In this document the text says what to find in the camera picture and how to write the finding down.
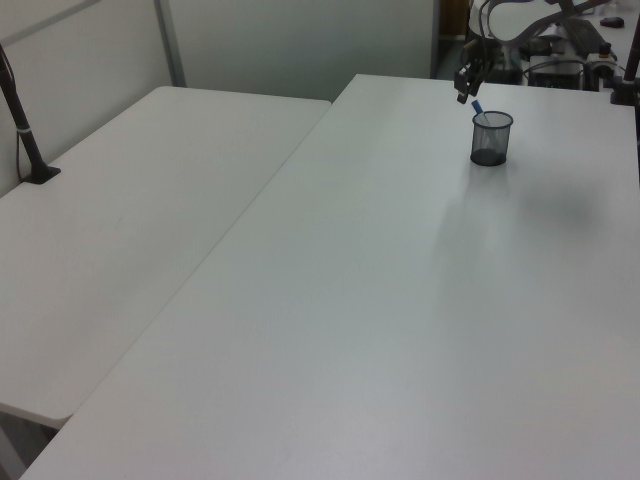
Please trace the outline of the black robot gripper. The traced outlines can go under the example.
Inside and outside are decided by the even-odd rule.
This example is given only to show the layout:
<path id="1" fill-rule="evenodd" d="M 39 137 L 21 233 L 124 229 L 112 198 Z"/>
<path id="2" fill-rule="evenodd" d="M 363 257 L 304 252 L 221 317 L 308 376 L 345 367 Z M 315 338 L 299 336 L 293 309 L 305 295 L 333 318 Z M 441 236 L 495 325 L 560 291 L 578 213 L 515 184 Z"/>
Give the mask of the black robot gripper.
<path id="1" fill-rule="evenodd" d="M 462 68 L 454 74 L 457 101 L 465 104 L 471 95 L 476 96 L 488 72 L 495 63 L 496 43 L 487 39 L 468 40 L 463 47 Z"/>

